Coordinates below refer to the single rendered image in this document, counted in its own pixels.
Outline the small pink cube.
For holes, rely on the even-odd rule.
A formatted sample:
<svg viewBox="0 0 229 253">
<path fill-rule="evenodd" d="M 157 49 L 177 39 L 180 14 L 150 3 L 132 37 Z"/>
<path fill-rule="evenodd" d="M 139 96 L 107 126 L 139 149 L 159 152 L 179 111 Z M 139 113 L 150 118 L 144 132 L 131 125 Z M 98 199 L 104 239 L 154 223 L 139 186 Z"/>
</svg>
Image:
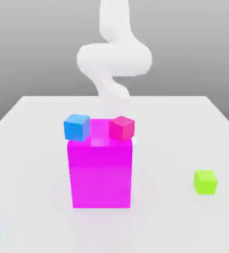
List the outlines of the small pink cube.
<svg viewBox="0 0 229 253">
<path fill-rule="evenodd" d="M 134 136 L 135 121 L 124 116 L 116 117 L 109 122 L 110 138 L 117 141 L 127 141 Z"/>
</svg>

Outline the small blue cube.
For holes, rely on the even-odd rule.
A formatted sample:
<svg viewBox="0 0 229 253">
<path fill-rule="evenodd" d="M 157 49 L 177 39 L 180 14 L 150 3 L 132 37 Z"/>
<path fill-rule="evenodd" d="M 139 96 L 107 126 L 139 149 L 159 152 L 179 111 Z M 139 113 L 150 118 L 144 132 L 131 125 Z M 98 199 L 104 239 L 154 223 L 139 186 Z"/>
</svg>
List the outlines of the small blue cube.
<svg viewBox="0 0 229 253">
<path fill-rule="evenodd" d="M 90 117 L 71 114 L 64 121 L 64 133 L 66 140 L 84 142 L 90 135 Z"/>
</svg>

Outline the small green cube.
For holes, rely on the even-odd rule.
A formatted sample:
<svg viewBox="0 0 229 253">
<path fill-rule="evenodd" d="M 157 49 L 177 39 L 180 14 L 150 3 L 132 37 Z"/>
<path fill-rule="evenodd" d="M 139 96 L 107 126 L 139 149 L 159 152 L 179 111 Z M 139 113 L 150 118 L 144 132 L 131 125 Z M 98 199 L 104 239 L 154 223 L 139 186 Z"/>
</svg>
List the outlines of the small green cube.
<svg viewBox="0 0 229 253">
<path fill-rule="evenodd" d="M 212 170 L 195 170 L 193 184 L 197 194 L 214 195 L 218 180 Z"/>
</svg>

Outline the large magenta box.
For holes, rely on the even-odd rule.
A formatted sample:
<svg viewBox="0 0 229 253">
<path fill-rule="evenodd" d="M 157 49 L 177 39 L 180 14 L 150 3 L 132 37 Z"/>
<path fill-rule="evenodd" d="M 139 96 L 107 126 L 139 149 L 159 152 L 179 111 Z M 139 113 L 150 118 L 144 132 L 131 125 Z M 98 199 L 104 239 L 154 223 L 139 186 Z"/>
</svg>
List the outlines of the large magenta box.
<svg viewBox="0 0 229 253">
<path fill-rule="evenodd" d="M 121 208 L 131 204 L 131 139 L 110 138 L 109 119 L 91 119 L 84 142 L 67 144 L 74 208 Z"/>
</svg>

